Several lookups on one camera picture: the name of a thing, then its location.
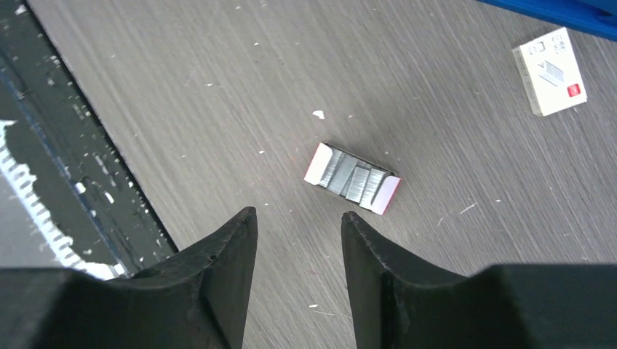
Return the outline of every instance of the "blue object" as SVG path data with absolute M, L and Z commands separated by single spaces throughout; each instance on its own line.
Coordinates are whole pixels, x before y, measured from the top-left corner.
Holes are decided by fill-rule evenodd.
M 609 10 L 615 0 L 478 0 L 522 15 L 617 41 L 617 19 Z
M 602 11 L 606 11 L 611 15 L 617 15 L 617 2 L 615 0 L 578 0 L 589 6 L 596 7 Z

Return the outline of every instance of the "wood grain surface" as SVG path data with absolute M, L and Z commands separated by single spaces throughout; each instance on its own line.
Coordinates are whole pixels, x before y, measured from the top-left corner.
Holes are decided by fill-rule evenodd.
M 617 260 L 615 43 L 571 32 L 589 102 L 540 118 L 511 48 L 556 26 L 473 0 L 31 4 L 180 248 L 258 208 L 246 348 L 354 347 L 348 210 L 463 274 Z M 321 140 L 401 174 L 386 215 L 302 181 Z

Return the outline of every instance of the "white debris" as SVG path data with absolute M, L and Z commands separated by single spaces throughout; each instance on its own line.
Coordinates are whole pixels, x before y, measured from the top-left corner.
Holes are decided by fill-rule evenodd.
M 77 193 L 80 193 L 80 194 L 83 194 L 86 192 L 86 187 L 81 182 L 75 183 L 75 189 L 77 189 Z
M 478 205 L 477 202 L 474 202 L 471 206 L 467 207 L 466 209 L 464 209 L 463 211 L 460 211 L 458 214 L 463 214 L 465 212 L 467 212 L 467 210 L 472 209 L 474 206 Z
M 88 274 L 101 280 L 111 280 L 112 278 L 115 278 L 116 276 L 114 275 L 114 273 L 111 272 L 111 269 L 113 268 L 115 270 L 118 270 L 115 265 L 107 265 L 95 262 L 86 262 L 83 264 L 83 267 Z
M 54 61 L 54 64 L 60 65 L 60 60 L 58 59 L 57 56 L 51 56 L 50 59 Z
M 113 204 L 113 203 L 114 203 L 114 201 L 115 201 L 115 200 L 114 200 L 114 197 L 113 197 L 113 196 L 111 196 L 111 194 L 110 194 L 110 193 L 105 192 L 105 197 L 109 200 L 109 203 L 110 203 L 110 204 Z
M 15 14 L 16 15 L 21 15 L 24 12 L 27 12 L 28 10 L 25 8 L 25 6 L 20 5 L 16 10 L 15 10 Z
M 324 116 L 324 111 L 314 111 L 313 115 L 315 115 L 316 117 L 320 118 L 321 120 L 325 119 L 326 117 Z
M 103 160 L 100 158 L 100 156 L 95 155 L 95 160 L 98 166 L 100 166 L 100 168 L 103 170 L 103 173 L 109 175 L 109 171 L 107 170 L 107 167 L 105 167 L 105 164 L 103 163 Z
M 332 313 L 324 313 L 323 311 L 317 311 L 317 310 L 313 310 L 315 313 L 318 314 L 323 314 L 323 315 L 328 315 L 328 316 L 335 316 L 336 314 L 332 314 Z
M 127 271 L 124 269 L 124 267 L 122 267 L 122 265 L 120 264 L 116 264 L 114 265 L 114 269 L 116 269 L 116 272 L 120 275 L 123 275 L 124 273 L 126 273 Z

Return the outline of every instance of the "red logo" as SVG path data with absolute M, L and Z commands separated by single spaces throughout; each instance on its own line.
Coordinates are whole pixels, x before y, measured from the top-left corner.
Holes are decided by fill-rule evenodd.
M 570 97 L 578 96 L 581 94 L 581 87 L 578 84 L 574 84 L 568 87 L 568 94 Z

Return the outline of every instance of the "white plastic tab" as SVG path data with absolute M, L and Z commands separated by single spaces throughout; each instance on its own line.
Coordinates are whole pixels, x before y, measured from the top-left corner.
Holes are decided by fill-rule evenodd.
M 370 207 L 370 210 L 376 214 L 383 214 L 388 208 L 390 200 L 392 200 L 392 196 L 394 196 L 400 183 L 401 179 L 398 177 L 386 177 L 383 183 L 381 183 L 381 187 L 379 187 L 379 191 L 377 192 L 377 196 L 375 196 L 375 200 L 373 200 L 373 205 Z
M 308 170 L 304 175 L 304 180 L 312 185 L 318 185 L 321 182 L 327 165 L 330 163 L 333 152 L 332 148 L 328 147 L 324 143 L 320 143 L 313 155 L 313 160 L 308 166 Z

